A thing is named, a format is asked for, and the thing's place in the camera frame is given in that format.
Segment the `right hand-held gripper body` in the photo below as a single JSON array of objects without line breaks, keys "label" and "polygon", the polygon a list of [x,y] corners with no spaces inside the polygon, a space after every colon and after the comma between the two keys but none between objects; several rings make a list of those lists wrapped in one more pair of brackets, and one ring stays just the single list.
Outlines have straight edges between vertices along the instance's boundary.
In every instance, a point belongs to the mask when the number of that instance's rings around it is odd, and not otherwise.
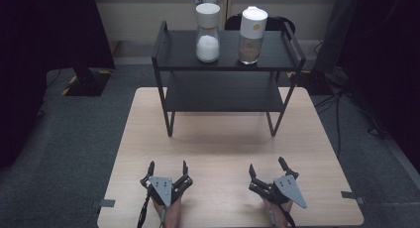
[{"label": "right hand-held gripper body", "polygon": [[291,200],[301,208],[307,207],[296,179],[291,174],[275,178],[272,183],[263,182],[251,174],[249,190],[277,205]]}]

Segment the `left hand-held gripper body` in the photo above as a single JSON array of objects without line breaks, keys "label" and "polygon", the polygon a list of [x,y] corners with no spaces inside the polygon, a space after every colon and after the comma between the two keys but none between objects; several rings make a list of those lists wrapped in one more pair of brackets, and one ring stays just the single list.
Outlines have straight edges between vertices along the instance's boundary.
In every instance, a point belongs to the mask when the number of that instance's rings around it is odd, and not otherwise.
[{"label": "left hand-held gripper body", "polygon": [[189,175],[183,175],[176,182],[170,177],[154,175],[147,175],[141,180],[141,185],[148,190],[154,201],[165,207],[170,207],[192,184]]}]

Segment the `glass jar with white grains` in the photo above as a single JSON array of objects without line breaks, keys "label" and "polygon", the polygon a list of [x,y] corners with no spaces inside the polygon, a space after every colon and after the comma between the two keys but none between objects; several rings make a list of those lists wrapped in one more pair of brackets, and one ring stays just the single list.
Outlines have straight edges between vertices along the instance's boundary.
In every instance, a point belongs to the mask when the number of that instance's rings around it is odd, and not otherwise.
[{"label": "glass jar with white grains", "polygon": [[196,55],[203,62],[213,62],[219,57],[220,7],[213,3],[196,6]]}]

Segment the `black two-tier metal rack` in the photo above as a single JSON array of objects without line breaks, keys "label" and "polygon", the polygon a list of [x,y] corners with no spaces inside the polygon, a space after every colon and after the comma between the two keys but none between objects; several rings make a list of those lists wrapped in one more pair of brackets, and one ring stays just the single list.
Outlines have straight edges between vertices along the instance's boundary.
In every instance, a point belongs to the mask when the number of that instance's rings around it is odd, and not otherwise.
[{"label": "black two-tier metal rack", "polygon": [[[283,72],[299,75],[305,55],[287,23],[281,31],[264,34],[257,62],[238,60],[239,33],[222,31],[221,55],[202,62],[195,54],[196,33],[170,31],[162,23],[152,53],[157,88],[167,133],[173,132],[177,112],[263,112],[275,135],[296,85],[290,79],[287,94],[278,85]],[[279,118],[273,120],[276,113]]]}]

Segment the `glass jar with brown powder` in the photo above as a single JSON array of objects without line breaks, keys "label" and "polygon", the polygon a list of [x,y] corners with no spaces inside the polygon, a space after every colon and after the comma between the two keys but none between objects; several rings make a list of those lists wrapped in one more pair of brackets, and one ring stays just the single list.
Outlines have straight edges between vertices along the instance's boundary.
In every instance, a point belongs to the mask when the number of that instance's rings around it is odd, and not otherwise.
[{"label": "glass jar with brown powder", "polygon": [[256,6],[249,6],[242,13],[238,58],[243,64],[253,64],[258,61],[263,45],[268,14]]}]

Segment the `person's right hand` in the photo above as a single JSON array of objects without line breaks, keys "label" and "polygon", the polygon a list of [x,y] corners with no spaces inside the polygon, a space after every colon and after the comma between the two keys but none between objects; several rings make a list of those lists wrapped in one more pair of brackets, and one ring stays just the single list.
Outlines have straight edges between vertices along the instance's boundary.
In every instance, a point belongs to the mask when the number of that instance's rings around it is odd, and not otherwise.
[{"label": "person's right hand", "polygon": [[288,228],[288,221],[283,214],[283,211],[289,212],[292,208],[293,202],[288,201],[283,203],[280,207],[270,201],[263,199],[265,212],[268,216],[270,228]]}]

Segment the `person's left hand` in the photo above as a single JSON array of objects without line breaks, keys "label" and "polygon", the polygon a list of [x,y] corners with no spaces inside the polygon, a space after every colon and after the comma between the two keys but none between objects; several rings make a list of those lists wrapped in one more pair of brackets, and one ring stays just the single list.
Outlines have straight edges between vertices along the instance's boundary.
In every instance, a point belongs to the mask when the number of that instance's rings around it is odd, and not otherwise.
[{"label": "person's left hand", "polygon": [[154,208],[159,218],[159,228],[179,228],[181,220],[181,198],[178,198],[170,207],[159,205],[154,201]]}]

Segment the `grey table clamp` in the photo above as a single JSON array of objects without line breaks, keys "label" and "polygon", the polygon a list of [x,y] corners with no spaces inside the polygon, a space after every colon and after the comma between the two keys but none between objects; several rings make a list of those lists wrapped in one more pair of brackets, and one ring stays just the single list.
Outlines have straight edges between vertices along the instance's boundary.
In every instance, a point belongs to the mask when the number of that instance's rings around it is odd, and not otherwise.
[{"label": "grey table clamp", "polygon": [[353,199],[358,205],[363,205],[366,203],[363,197],[356,196],[353,192],[350,192],[350,191],[342,191],[341,195],[343,198]]},{"label": "grey table clamp", "polygon": [[101,199],[101,200],[93,200],[91,202],[92,208],[102,208],[102,207],[113,207],[116,201],[114,199]]}]

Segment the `black stand base striped tape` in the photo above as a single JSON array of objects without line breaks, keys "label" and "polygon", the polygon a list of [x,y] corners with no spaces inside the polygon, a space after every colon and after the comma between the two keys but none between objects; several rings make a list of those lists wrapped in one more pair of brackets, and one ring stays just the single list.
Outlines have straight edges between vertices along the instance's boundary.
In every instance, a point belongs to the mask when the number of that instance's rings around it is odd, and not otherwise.
[{"label": "black stand base striped tape", "polygon": [[305,69],[299,75],[290,72],[288,77],[298,87],[305,88],[310,95],[332,95],[334,88],[343,89],[349,81],[347,74],[339,70],[324,73],[316,69]]},{"label": "black stand base striped tape", "polygon": [[88,78],[74,76],[63,90],[64,96],[101,96],[112,75],[111,70],[92,70]]}]

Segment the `dark grey curtain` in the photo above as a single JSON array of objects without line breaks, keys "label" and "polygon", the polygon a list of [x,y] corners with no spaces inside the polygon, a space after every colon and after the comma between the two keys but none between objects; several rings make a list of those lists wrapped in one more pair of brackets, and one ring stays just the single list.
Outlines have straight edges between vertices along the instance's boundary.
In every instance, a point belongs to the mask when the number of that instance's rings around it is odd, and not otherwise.
[{"label": "dark grey curtain", "polygon": [[322,46],[314,68],[322,73],[332,73],[347,36],[358,0],[336,0],[333,6]]}]

